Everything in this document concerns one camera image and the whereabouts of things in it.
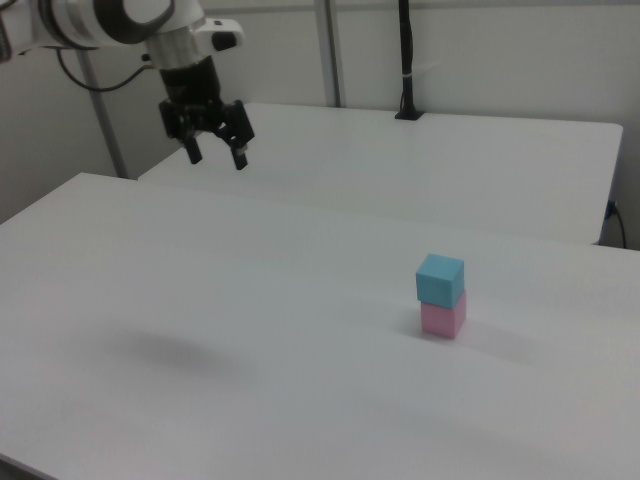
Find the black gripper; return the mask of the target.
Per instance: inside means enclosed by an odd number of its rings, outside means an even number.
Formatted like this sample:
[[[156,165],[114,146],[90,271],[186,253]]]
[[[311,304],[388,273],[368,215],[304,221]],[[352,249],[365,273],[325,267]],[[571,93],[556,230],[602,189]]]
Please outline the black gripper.
[[[159,104],[166,135],[177,140],[192,164],[202,160],[196,132],[214,133],[230,148],[234,165],[243,170],[248,161],[246,150],[255,137],[242,101],[224,104],[213,59],[206,57],[194,64],[161,69],[167,98]]]

